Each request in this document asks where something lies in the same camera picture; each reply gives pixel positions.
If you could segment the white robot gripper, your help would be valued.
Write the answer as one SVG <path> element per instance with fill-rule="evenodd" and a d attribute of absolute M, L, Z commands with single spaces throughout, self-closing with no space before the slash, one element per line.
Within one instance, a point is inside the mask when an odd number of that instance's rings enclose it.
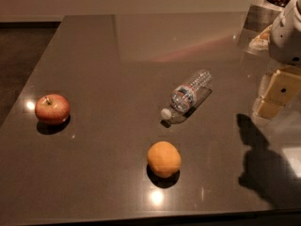
<path fill-rule="evenodd" d="M 295 67 L 301 65 L 301 0 L 291 0 L 249 47 L 258 51 L 269 47 L 272 59 L 293 65 L 267 73 L 261 80 L 255 114 L 271 120 L 301 91 L 301 69 Z"/>

